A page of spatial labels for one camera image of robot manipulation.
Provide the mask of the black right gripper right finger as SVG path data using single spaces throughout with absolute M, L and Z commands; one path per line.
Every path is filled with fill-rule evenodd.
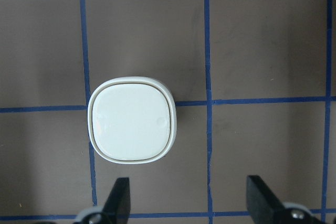
M 322 223 L 305 206 L 281 202 L 258 175 L 246 178 L 246 208 L 254 223 Z

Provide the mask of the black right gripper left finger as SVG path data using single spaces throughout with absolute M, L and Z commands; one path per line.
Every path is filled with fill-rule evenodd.
M 128 223 L 131 210 L 130 180 L 118 178 L 103 206 L 81 211 L 76 223 Z

